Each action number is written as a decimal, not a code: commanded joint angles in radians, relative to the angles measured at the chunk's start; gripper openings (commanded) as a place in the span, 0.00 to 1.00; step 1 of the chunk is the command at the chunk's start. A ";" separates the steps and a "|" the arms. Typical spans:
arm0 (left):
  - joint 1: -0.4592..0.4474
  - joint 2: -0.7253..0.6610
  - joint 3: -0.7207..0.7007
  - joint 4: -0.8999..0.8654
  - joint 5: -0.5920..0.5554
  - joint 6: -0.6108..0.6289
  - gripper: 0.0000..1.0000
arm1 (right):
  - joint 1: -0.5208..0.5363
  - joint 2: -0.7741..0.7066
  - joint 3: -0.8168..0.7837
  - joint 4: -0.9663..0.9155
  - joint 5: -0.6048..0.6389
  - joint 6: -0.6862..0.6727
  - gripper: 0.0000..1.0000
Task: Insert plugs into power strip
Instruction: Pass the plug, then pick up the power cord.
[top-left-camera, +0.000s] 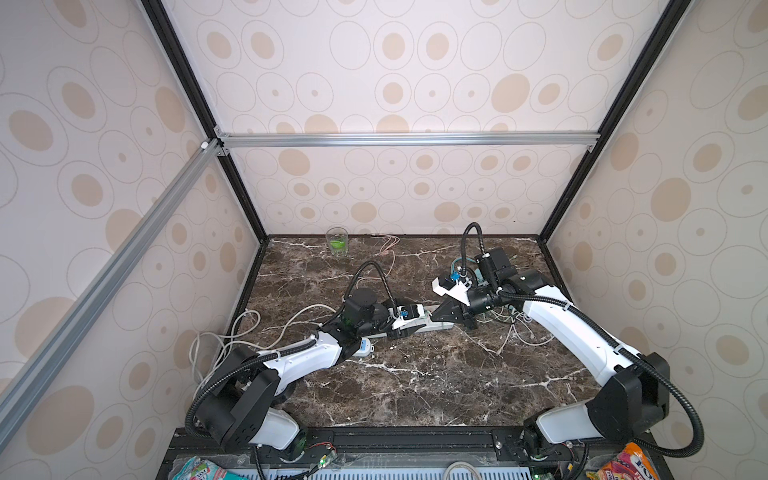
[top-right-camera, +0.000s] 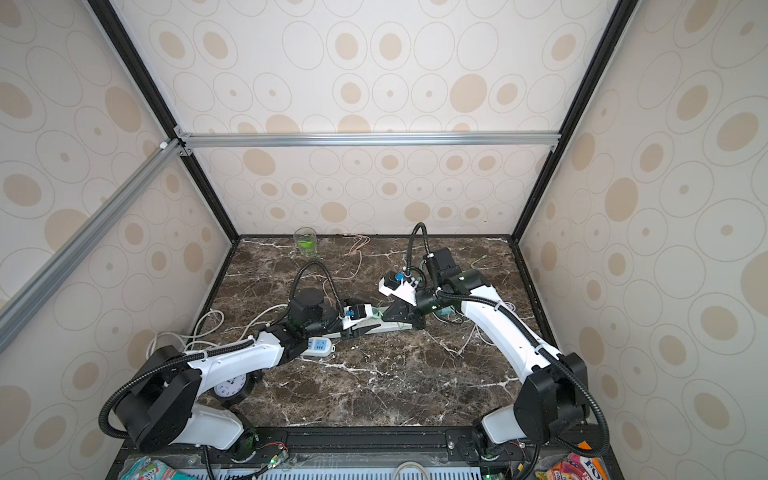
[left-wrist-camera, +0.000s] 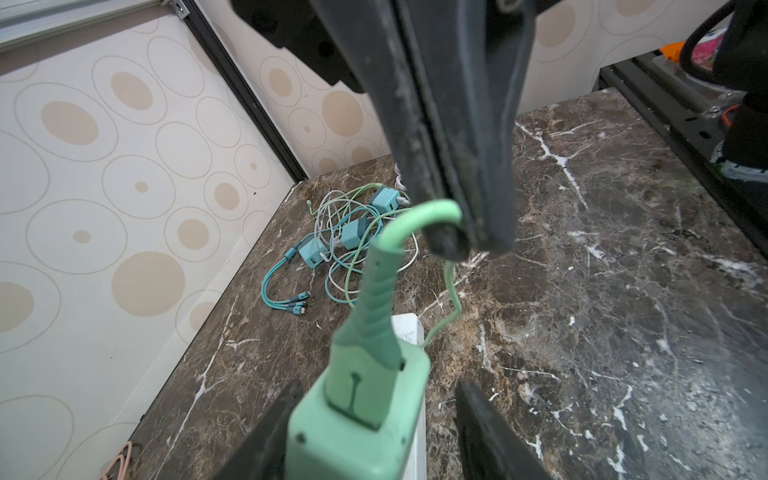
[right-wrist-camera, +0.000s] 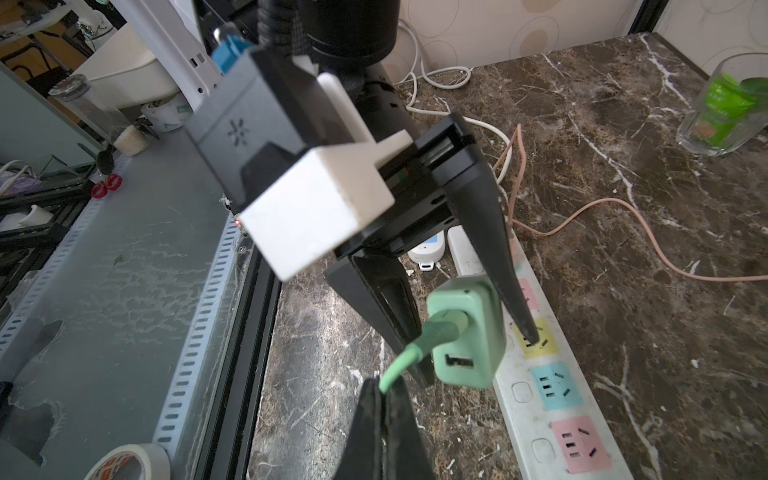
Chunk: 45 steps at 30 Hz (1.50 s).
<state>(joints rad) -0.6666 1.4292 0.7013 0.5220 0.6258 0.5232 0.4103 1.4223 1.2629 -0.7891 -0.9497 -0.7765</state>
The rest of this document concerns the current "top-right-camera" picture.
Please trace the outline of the green charger plug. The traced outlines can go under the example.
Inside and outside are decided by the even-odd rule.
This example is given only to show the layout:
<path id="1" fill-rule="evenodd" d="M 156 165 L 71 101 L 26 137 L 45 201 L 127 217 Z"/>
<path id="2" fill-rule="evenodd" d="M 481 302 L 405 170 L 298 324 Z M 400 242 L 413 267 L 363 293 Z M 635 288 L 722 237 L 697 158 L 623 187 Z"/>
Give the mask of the green charger plug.
<path id="1" fill-rule="evenodd" d="M 365 312 L 367 314 L 367 317 L 371 319 L 381 320 L 384 316 L 385 311 L 386 311 L 385 308 L 374 307 L 373 305 L 370 305 L 370 304 L 367 304 L 365 306 Z"/>

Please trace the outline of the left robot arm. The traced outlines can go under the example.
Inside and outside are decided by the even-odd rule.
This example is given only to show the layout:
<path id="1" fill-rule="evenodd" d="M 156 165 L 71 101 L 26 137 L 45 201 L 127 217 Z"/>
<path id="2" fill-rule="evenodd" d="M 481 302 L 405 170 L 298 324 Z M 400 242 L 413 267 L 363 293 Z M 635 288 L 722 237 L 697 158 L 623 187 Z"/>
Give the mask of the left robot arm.
<path id="1" fill-rule="evenodd" d="M 98 426 L 108 437 L 131 440 L 142 453 L 172 444 L 230 450 L 243 442 L 245 423 L 230 410 L 200 404 L 202 394 L 283 365 L 309 351 L 312 339 L 348 330 L 372 312 L 366 303 L 329 304 L 323 291 L 293 286 L 283 313 L 241 339 L 205 350 L 166 346 L 155 351 L 105 401 Z"/>

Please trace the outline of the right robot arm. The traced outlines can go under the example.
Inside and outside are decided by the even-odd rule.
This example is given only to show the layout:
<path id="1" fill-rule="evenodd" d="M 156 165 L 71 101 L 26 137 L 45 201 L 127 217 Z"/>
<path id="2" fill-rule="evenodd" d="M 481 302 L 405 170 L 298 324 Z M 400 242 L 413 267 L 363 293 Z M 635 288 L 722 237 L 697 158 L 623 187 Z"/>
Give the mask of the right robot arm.
<path id="1" fill-rule="evenodd" d="M 449 249 L 424 249 L 422 278 L 413 275 L 413 250 L 408 248 L 403 268 L 380 280 L 380 293 L 393 300 L 381 321 L 417 330 L 428 315 L 454 308 L 502 353 L 522 387 L 512 404 L 481 418 L 478 445 L 488 451 L 517 440 L 535 446 L 555 442 L 583 457 L 606 454 L 609 426 L 589 391 L 584 360 L 563 354 L 536 334 L 480 271 L 461 268 Z"/>

